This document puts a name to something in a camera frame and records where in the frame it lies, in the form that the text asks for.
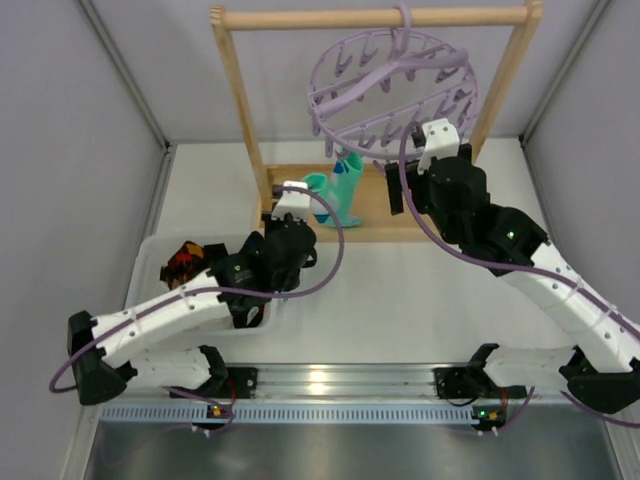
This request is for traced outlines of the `purple round clip hanger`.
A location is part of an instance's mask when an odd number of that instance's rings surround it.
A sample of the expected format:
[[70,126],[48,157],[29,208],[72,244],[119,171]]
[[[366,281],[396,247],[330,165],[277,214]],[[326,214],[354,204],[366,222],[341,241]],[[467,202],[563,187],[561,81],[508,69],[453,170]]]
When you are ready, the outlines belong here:
[[415,28],[405,3],[395,7],[401,27],[346,36],[311,70],[308,113],[327,157],[351,150],[391,161],[409,123],[445,118],[464,134],[476,115],[479,88],[468,52]]

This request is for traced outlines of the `black red argyle sock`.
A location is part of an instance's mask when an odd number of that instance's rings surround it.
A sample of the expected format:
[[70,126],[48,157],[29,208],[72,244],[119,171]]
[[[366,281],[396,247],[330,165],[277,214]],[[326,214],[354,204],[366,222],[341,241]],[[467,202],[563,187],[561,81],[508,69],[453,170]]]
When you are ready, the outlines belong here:
[[187,283],[205,268],[204,248],[191,241],[186,241],[160,269],[160,281],[169,290],[174,290]]

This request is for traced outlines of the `black sport sock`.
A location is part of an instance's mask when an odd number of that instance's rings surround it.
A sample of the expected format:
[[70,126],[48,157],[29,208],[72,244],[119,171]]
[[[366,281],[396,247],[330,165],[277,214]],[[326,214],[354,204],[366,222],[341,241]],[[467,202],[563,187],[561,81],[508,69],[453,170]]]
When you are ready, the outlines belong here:
[[263,243],[264,238],[258,231],[246,236],[216,237],[203,247],[204,265],[207,268],[217,268],[219,265],[255,257],[260,253]]

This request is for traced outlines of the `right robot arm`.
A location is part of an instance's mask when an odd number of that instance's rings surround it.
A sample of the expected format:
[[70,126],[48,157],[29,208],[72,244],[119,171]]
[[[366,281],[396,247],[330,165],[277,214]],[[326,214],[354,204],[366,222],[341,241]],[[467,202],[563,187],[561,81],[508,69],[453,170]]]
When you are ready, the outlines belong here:
[[409,210],[446,252],[525,295],[571,339],[568,347],[481,345],[464,368],[476,396],[498,387],[561,391],[599,414],[639,400],[639,330],[573,270],[525,212],[492,202],[471,148],[427,164],[385,166],[392,214]]

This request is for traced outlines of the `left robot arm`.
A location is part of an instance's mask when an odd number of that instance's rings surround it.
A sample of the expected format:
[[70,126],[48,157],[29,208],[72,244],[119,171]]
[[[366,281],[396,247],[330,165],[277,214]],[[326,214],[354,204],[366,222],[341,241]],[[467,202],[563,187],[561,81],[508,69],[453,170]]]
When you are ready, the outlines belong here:
[[72,373],[81,405],[106,403],[128,389],[170,387],[204,397],[224,385],[228,373],[217,347],[157,347],[209,322],[225,331],[256,329],[265,305],[298,296],[302,270],[317,260],[307,217],[318,196],[302,181],[285,182],[279,193],[264,231],[252,232],[237,252],[208,245],[167,265],[165,272],[179,277],[173,289],[111,314],[69,318],[62,369]]

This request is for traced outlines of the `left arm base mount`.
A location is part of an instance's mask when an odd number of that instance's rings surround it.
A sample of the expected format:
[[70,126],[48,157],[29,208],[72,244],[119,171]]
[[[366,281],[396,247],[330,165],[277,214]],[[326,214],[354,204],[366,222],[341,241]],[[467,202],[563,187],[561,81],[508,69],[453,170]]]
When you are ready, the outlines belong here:
[[225,371],[215,370],[209,380],[190,395],[212,399],[250,399],[258,386],[258,369],[253,367],[230,367]]

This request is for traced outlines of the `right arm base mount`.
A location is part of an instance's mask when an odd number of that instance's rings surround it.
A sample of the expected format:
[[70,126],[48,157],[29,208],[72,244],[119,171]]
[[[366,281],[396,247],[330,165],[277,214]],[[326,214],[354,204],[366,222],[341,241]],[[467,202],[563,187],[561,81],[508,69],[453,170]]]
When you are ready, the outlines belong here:
[[440,367],[436,368],[433,374],[436,393],[440,400],[454,407],[465,407],[478,399],[465,379],[463,367]]

